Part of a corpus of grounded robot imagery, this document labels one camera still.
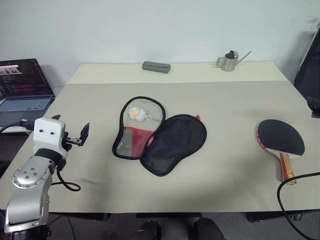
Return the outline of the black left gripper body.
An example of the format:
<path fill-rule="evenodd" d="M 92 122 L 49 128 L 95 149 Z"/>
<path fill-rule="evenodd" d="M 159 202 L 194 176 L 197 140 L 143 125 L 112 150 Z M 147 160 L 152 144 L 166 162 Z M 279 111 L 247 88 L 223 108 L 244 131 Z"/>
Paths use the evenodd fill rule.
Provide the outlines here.
<path fill-rule="evenodd" d="M 69 151 L 72 149 L 72 145 L 77 145 L 78 147 L 83 146 L 84 144 L 83 136 L 84 136 L 84 130 L 80 132 L 79 138 L 71 137 L 69 136 L 69 133 L 65 131 L 62 137 L 62 142 L 61 142 L 62 148 L 66 151 Z"/>

